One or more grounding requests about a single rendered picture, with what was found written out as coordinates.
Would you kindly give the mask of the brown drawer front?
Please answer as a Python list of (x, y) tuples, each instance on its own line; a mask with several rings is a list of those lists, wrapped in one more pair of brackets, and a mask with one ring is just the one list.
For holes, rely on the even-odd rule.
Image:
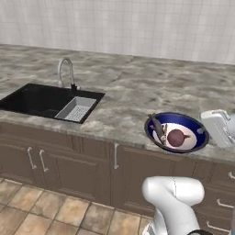
[(235, 176), (235, 165), (217, 163), (211, 176), (211, 183), (216, 186), (224, 186), (229, 190), (235, 191), (235, 180), (228, 176), (232, 172)]
[(218, 216), (218, 215), (210, 215), (204, 211), (197, 211), (196, 217), (197, 217), (197, 220), (201, 229), (206, 230), (212, 233), (213, 235), (229, 235), (226, 232), (218, 231), (215, 229), (210, 229), (207, 227), (207, 224), (206, 224), (208, 220), (214, 226), (231, 230), (231, 221), (229, 218)]
[(218, 198), (222, 203), (235, 207), (235, 193), (209, 186), (205, 188), (205, 196), (200, 206), (206, 209), (221, 210), (222, 212), (231, 213), (232, 208), (220, 207), (217, 204)]

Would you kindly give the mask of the dark red onion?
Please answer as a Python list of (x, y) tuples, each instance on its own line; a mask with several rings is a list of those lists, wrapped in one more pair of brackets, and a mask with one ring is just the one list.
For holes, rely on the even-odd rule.
[(182, 146), (185, 139), (188, 138), (189, 135), (185, 135), (180, 129), (172, 129), (167, 135), (167, 140), (173, 147)]

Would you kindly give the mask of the blue and white bowl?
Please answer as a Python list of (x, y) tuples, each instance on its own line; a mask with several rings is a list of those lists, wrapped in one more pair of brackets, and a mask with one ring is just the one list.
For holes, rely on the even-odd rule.
[[(168, 140), (162, 145), (155, 130), (151, 127), (152, 120), (148, 118), (144, 126), (146, 135), (158, 147), (170, 152), (188, 153), (201, 150), (208, 144), (209, 134), (205, 127), (196, 119), (175, 112), (158, 113), (155, 117), (161, 122), (162, 127), (166, 129), (165, 136), (172, 129), (180, 129), (185, 135), (189, 135), (189, 138), (185, 139), (183, 145), (180, 147), (171, 146)], [(197, 130), (200, 128), (204, 129), (202, 134), (197, 133)]]

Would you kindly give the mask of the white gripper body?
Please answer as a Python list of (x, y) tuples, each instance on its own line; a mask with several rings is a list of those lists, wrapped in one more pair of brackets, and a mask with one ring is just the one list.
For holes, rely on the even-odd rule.
[(220, 148), (234, 146), (234, 115), (225, 110), (208, 110), (202, 112), (201, 122)]

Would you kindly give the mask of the black sink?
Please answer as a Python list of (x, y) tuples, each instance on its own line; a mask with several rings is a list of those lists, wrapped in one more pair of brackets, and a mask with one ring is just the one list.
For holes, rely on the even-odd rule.
[[(58, 119), (55, 116), (76, 96), (95, 99), (95, 103), (80, 122)], [(44, 84), (26, 84), (0, 100), (0, 109), (31, 116), (52, 118), (83, 124), (96, 108), (104, 93), (85, 90), (72, 91)]]

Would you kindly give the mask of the brown cupboard door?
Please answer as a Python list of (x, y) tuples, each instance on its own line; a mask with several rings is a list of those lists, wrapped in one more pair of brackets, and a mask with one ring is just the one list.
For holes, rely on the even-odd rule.
[(56, 192), (110, 205), (109, 144), (82, 140), (75, 149), (40, 144), (49, 170), (43, 172), (45, 186)]
[(9, 138), (0, 138), (0, 174), (6, 178), (33, 184), (35, 170), (32, 170), (27, 144)]
[(188, 157), (145, 151), (119, 145), (118, 168), (112, 169), (111, 204), (122, 210), (152, 217), (154, 207), (142, 196), (143, 181), (150, 176), (191, 177), (196, 162)]

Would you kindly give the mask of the silver tap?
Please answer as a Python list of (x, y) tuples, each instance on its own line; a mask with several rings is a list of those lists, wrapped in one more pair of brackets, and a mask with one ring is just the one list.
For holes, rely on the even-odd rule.
[(77, 91), (78, 87), (75, 84), (74, 81), (74, 76), (73, 76), (73, 63), (68, 57), (63, 57), (60, 59), (57, 72), (58, 72), (58, 86), (63, 87), (63, 82), (62, 82), (62, 65), (64, 62), (68, 62), (69, 64), (69, 69), (70, 69), (70, 78), (71, 78), (71, 89), (72, 91)]

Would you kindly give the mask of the grey sink strainer tray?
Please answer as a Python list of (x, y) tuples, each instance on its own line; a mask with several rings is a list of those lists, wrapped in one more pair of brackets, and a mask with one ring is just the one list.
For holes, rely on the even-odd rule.
[(95, 103), (95, 99), (76, 96), (55, 117), (80, 122)]

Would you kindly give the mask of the grey fish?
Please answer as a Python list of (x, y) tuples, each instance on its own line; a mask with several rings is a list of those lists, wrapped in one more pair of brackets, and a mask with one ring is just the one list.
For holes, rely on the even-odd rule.
[(155, 117), (155, 114), (149, 114), (149, 118), (152, 120), (151, 127), (155, 130), (161, 144), (164, 145), (166, 143), (166, 136), (161, 122)]

